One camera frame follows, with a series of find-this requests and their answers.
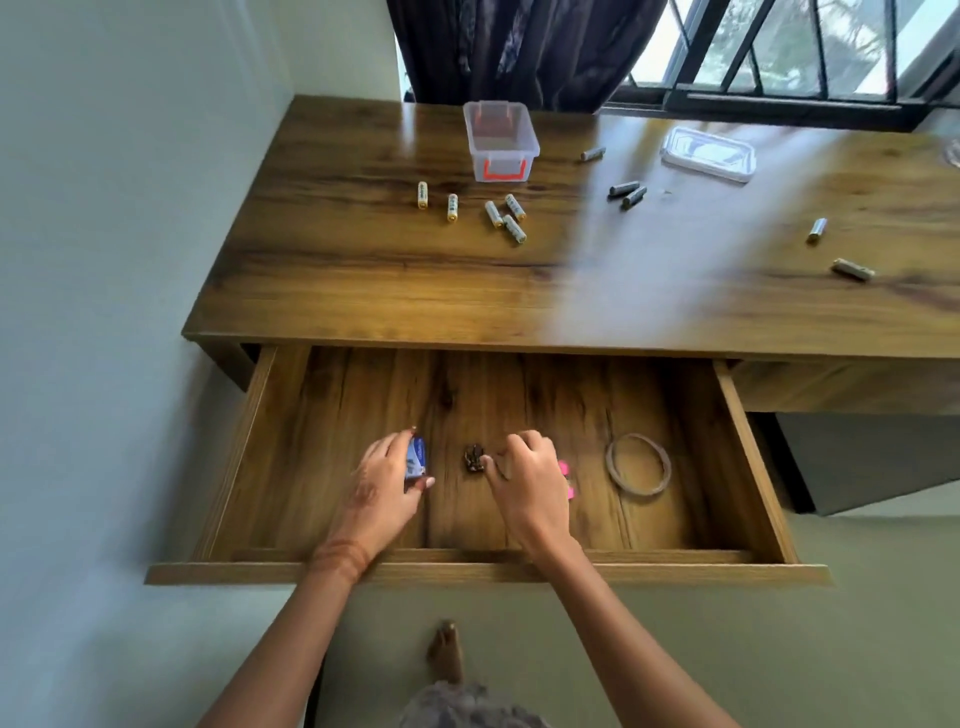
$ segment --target right hand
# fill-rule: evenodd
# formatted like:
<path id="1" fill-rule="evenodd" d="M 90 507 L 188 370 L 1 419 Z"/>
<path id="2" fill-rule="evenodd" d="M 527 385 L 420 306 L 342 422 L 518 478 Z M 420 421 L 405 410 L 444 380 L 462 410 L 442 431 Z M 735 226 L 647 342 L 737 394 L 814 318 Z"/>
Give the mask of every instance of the right hand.
<path id="1" fill-rule="evenodd" d="M 536 563 L 570 541 L 570 505 L 566 478 L 548 437 L 534 429 L 507 437 L 510 480 L 484 455 L 481 462 L 493 498 L 507 528 Z"/>

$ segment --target elastic band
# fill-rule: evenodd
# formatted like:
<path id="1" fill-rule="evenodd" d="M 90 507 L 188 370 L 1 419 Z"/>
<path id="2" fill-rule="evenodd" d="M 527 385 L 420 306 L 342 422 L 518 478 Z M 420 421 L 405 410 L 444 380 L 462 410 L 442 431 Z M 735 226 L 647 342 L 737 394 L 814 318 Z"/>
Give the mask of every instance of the elastic band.
<path id="1" fill-rule="evenodd" d="M 660 483 L 652 491 L 640 491 L 637 488 L 634 488 L 631 485 L 628 485 L 627 482 L 623 479 L 623 475 L 620 474 L 620 471 L 616 468 L 616 463 L 614 459 L 616 458 L 616 446 L 621 440 L 626 438 L 633 438 L 634 440 L 642 440 L 651 448 L 653 448 L 657 455 L 660 456 L 660 464 L 663 466 L 663 478 L 660 480 Z M 620 486 L 627 493 L 632 493 L 635 496 L 656 496 L 657 494 L 662 493 L 666 486 L 670 482 L 670 476 L 673 474 L 673 465 L 670 463 L 670 456 L 666 453 L 666 450 L 663 449 L 660 445 L 655 443 L 646 435 L 641 435 L 639 432 L 628 432 L 625 435 L 620 435 L 613 439 L 607 446 L 607 472 L 610 474 L 610 477 L 613 478 L 613 482 Z"/>

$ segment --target blue package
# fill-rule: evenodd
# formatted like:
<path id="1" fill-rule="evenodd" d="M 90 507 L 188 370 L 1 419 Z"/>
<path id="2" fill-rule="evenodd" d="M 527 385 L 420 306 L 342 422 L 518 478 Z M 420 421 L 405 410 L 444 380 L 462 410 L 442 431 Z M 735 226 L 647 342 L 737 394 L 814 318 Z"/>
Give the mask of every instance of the blue package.
<path id="1" fill-rule="evenodd" d="M 426 475 L 426 444 L 422 437 L 415 437 L 407 446 L 407 473 L 404 480 L 414 480 Z"/>

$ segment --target wooden cabinet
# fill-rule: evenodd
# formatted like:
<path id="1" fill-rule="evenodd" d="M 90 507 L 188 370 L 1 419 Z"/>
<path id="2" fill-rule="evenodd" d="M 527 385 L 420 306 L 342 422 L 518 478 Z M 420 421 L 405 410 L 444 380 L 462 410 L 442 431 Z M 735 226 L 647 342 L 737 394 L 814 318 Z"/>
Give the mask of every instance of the wooden cabinet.
<path id="1" fill-rule="evenodd" d="M 223 483 L 188 563 L 150 584 L 295 581 L 324 537 L 366 446 L 416 424 L 437 485 L 368 578 L 534 581 L 464 449 L 533 427 L 571 468 L 570 530 L 613 582 L 828 583 L 802 565 L 723 362 L 640 356 L 264 346 Z M 641 432 L 673 476 L 625 494 L 604 452 Z M 660 479 L 655 453 L 624 444 L 628 479 Z"/>

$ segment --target plastic storage box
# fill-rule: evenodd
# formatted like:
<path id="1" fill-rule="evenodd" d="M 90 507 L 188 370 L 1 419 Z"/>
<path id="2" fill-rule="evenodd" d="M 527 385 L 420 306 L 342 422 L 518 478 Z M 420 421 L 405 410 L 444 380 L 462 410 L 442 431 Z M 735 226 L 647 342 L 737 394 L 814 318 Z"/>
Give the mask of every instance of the plastic storage box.
<path id="1" fill-rule="evenodd" d="M 509 101 L 464 104 L 467 141 L 478 182 L 526 182 L 540 143 L 530 112 Z"/>
<path id="2" fill-rule="evenodd" d="M 756 153 L 745 141 L 674 127 L 660 147 L 663 161 L 746 184 L 756 171 Z"/>

